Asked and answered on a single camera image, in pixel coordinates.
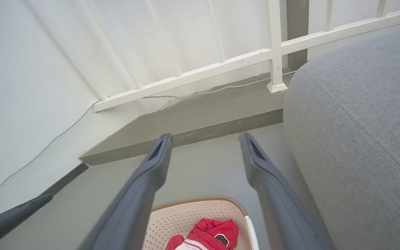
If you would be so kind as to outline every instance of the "white cable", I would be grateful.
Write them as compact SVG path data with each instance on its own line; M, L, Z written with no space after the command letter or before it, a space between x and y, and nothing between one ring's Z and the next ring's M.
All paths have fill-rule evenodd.
M285 74L282 74L282 76L287 76L287 75L289 75L289 74L293 74L293 73L295 73L296 71L297 71L297 70L291 71L291 72L288 72L288 73L285 73ZM265 81L265 80L268 80L268 79L271 79L271 77L265 78L265 79L263 79L263 80L258 80L258 81L250 82L250 83L243 84L243 85L226 86L226 87L224 87L224 88L222 88L222 89L220 89L220 90L214 90L214 91L209 91L209 92L194 93L194 94L187 95L187 96L184 96L184 97L177 97L177 96L175 96L175 95L154 95L154 96L145 97L145 98L181 98L181 99L185 99L185 98L193 97L193 96L195 96L195 95L204 95L204 94L210 94L210 93L219 92L219 91L222 91L222 90L225 90L225 89L229 89L229 88L232 88L232 87L233 87L233 88L235 88L235 87L236 87L236 88L238 88L238 87L245 87L245 86L248 86L248 85L251 85L251 84L254 84L254 83L258 83L258 82L261 82L261 81Z
M14 176L15 174L17 174L18 172L20 172L21 170L23 170L24 168L26 168L27 166L30 165L30 163L32 163L34 160L36 160L44 151L46 151L46 149L48 149L52 143L58 139L60 136L64 135L67 131L69 131L71 128L73 128L88 112L89 110L95 105L95 103L99 102L100 100L97 100L96 102L92 103L89 107L89 109L87 109L87 111L72 125L70 126L70 128L68 128L66 131L64 131L63 133L61 133L59 136L55 137L50 143L49 145L47 145L47 147L45 147L37 156L35 156L35 158L33 158L31 161L29 161L29 163L27 163L26 165L24 165L24 167L22 167L21 169L19 169L18 171L14 172L13 174L11 174L9 177L7 177L7 179L5 179L5 181L3 183L1 183L0 187L2 187L2 185L4 185L4 183L6 183L6 181L8 181L8 179L10 179L12 176Z

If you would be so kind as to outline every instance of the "sofa seam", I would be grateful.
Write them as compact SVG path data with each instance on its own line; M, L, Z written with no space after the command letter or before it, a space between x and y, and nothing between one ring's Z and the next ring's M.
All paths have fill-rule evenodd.
M378 141L380 141L380 142L382 142L382 143L383 143L383 141L381 141L379 138L378 138L378 141L376 141L375 138L374 138L371 134L369 134L368 131L366 130L366 129L368 129L368 127L367 127L365 124L363 124L362 122L360 122L354 115L352 115L352 114L349 112L349 110L348 110L345 106L343 106L341 103L338 103L338 102L336 101L337 99L336 99L333 95L331 95L331 93L329 93L328 90L326 90L324 86L318 84L318 83L308 74L308 72L306 71L305 67L303 67L303 72L305 73L305 75L306 75L312 82L314 82L314 84L317 86L318 90L319 90L333 105L336 106L337 110L338 110L341 114L343 114L346 118L348 118L348 120L354 125L354 127L356 127L357 130L359 130L359 132L368 140L368 142L369 142L370 144L372 144L372 145L379 151L379 153L380 153L381 155L383 155L383 156L392 164L392 166L400 173L399 169L397 169L397 167L396 167L396 165L400 166L399 162L398 162L397 160L395 160L395 159L390 155L389 152L387 152L387 150L384 148L384 146L386 147L386 145L383 145L383 146L382 146L381 144L378 143ZM367 136L364 132L362 132L362 130L361 130L359 127L362 128L362 130L364 130L365 133L368 134L368 136L369 136L370 138L368 138L368 136ZM379 148L377 147L378 145L384 150L384 152L385 152L388 156L385 155L385 154L381 151L381 149L379 149Z

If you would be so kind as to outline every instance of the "gray sofa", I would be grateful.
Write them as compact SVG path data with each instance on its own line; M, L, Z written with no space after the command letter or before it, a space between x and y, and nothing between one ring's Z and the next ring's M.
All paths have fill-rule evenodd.
M336 248L400 249L400 33L302 66L284 128Z

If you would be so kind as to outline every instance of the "beige plastic basket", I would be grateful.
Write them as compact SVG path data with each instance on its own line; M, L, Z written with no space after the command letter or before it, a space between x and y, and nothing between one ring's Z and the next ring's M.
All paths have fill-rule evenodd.
M201 196L158 205L152 209L142 250L165 250L177 234L186 237L201 219L233 220L239 227L234 250L259 250L256 233L245 208L224 195Z

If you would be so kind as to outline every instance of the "red clothing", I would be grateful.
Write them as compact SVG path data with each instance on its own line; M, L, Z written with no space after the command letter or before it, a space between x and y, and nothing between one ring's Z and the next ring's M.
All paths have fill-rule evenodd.
M237 246L239 228L232 220L220 222L203 218L189 232L186 240L175 235L165 250L230 250Z

